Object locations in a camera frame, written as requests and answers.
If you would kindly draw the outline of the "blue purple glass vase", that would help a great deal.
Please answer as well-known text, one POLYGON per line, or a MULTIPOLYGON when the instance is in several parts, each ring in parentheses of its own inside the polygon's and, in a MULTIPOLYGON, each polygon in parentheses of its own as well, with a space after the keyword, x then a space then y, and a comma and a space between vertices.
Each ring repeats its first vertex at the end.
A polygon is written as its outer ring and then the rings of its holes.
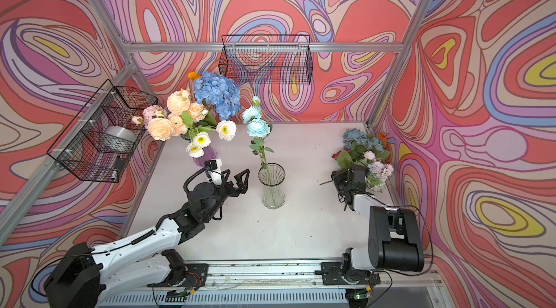
POLYGON ((201 154, 201 148, 196 147, 195 145, 192 146, 194 156, 192 156, 193 162, 198 167, 204 167, 205 161, 215 160, 217 159, 217 152, 213 149, 212 146, 208 146, 203 148, 203 155, 201 154))

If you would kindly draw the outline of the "white yellow-centred poppy stem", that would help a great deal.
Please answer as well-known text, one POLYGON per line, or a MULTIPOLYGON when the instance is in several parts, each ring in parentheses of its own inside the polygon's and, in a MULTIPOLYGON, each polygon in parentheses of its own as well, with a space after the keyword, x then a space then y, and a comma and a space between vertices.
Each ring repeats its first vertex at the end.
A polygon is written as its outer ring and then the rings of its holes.
POLYGON ((187 153, 192 158, 202 158, 212 145, 210 133, 215 132, 220 140, 232 141, 237 133, 233 121, 220 121, 216 125, 194 125, 182 136, 188 141, 187 153))

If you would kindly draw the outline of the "lilac white mixed bouquet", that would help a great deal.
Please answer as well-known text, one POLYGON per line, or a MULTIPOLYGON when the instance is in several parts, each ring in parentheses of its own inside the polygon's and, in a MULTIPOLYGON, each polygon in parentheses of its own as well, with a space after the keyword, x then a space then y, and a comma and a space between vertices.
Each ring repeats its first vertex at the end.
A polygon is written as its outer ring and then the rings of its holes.
POLYGON ((391 164, 378 160, 373 151, 365 152, 363 157, 366 160, 366 167, 369 169, 369 173, 365 178, 366 188, 372 191, 379 191, 392 175, 394 167, 391 164))

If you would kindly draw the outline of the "pale blue rose stem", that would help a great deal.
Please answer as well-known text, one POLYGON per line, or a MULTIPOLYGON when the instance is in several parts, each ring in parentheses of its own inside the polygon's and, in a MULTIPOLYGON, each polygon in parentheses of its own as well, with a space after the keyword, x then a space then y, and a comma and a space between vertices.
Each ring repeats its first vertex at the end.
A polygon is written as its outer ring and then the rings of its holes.
POLYGON ((261 169, 269 174, 269 163, 266 153, 273 152, 265 144, 265 138, 272 132, 272 125, 266 120, 262 109, 262 101, 258 96, 253 96, 251 106, 241 114, 243 124, 246 126, 248 136, 251 138, 250 149, 259 157, 261 169))

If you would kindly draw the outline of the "red sunflower stem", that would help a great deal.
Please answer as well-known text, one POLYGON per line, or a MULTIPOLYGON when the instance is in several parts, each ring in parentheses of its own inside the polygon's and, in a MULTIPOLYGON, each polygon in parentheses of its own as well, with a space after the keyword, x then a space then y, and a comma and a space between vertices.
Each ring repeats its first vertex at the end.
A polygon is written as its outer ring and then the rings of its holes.
POLYGON ((339 150, 338 152, 334 153, 332 156, 333 160, 337 160, 337 158, 340 156, 340 154, 342 153, 343 150, 339 150))

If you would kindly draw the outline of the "orange poppy flower stem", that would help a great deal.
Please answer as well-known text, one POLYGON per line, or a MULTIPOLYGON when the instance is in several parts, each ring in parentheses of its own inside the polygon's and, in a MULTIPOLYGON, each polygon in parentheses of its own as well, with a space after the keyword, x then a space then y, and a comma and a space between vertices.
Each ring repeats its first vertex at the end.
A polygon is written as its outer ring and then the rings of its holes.
POLYGON ((188 73, 188 86, 191 93, 191 99, 197 101, 197 96, 195 95, 195 82, 201 78, 201 75, 197 72, 191 71, 188 73))

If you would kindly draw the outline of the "cream rose flower stem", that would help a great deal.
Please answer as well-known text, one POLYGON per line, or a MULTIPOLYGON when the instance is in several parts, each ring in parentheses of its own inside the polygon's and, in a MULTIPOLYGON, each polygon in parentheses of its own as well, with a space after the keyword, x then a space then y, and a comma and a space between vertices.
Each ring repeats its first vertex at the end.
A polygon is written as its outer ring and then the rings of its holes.
POLYGON ((188 89, 181 89, 168 96, 167 109, 175 115, 182 115, 191 106, 191 94, 188 89))

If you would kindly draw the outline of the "peach rose flower stem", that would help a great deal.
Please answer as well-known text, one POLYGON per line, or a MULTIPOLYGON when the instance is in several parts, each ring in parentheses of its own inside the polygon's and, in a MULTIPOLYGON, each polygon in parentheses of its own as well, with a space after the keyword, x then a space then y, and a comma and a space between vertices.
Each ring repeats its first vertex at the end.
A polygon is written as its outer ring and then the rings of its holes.
POLYGON ((198 125, 208 114, 209 111, 203 105, 192 103, 182 115, 167 114, 166 118, 153 119, 145 128, 156 141, 167 141, 187 134, 189 128, 198 125))

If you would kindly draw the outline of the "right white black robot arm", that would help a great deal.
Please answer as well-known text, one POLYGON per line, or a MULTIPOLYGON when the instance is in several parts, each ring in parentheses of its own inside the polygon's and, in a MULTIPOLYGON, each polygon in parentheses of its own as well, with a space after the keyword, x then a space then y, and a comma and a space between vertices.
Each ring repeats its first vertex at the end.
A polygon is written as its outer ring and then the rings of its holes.
POLYGON ((420 273, 425 256, 415 212, 380 202, 366 190, 365 177, 360 165, 331 173, 339 201, 369 221, 367 245, 346 249, 340 269, 346 276, 374 270, 420 273))

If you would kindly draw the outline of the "orange gerbera flower stem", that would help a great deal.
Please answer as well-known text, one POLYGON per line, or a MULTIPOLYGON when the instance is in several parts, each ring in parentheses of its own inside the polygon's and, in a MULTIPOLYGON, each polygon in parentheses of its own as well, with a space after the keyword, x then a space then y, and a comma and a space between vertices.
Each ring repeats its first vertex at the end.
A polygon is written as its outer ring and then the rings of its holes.
POLYGON ((379 138, 384 147, 388 145, 387 138, 384 134, 378 133, 376 136, 379 138))

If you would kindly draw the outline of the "teal white bouquet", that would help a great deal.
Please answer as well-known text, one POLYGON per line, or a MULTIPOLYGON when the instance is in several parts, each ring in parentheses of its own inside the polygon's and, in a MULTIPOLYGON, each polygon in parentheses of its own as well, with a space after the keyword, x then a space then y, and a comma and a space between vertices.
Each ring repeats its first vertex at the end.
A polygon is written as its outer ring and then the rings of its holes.
POLYGON ((342 150, 340 156, 335 160, 341 169, 347 169, 352 165, 366 166, 363 154, 367 151, 373 151, 378 160, 383 163, 391 155, 387 146, 384 147, 377 136, 366 134, 356 128, 344 132, 342 150))

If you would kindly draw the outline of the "blue hydrangea flower stem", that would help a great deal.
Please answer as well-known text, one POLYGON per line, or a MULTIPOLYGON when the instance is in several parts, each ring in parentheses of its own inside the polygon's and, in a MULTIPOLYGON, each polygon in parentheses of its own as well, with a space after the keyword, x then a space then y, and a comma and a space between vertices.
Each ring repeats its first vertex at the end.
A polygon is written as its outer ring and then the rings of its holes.
POLYGON ((240 89, 234 80, 204 72, 193 82, 195 99, 210 104, 220 120, 227 121, 240 112, 240 89))

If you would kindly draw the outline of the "clear ribbed glass vase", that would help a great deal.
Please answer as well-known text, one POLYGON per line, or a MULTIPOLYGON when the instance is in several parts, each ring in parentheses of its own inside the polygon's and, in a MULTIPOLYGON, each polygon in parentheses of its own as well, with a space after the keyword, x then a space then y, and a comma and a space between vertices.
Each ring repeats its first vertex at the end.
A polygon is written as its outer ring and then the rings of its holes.
POLYGON ((268 209, 281 208, 286 200, 283 183, 286 178, 284 167, 277 163, 268 163, 258 173, 258 179, 263 185, 262 202, 268 209))

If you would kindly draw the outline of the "pink rose flower stem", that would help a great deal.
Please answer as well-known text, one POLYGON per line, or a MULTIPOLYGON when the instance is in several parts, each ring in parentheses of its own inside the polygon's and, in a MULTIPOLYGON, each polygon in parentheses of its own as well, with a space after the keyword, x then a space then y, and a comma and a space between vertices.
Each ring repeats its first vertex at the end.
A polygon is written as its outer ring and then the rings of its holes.
POLYGON ((134 125, 147 126, 153 119, 166 117, 167 111, 163 107, 159 105, 152 105, 144 109, 142 115, 133 115, 131 122, 134 125))

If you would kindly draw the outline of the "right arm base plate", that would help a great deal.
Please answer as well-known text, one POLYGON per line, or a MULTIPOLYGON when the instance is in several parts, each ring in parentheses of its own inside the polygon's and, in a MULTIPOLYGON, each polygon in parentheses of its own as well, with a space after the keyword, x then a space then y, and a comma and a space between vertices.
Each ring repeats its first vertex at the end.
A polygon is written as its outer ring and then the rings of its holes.
POLYGON ((367 285, 375 287, 382 283, 377 272, 356 270, 339 261, 322 262, 320 269, 316 270, 314 274, 321 276, 325 286, 367 285))

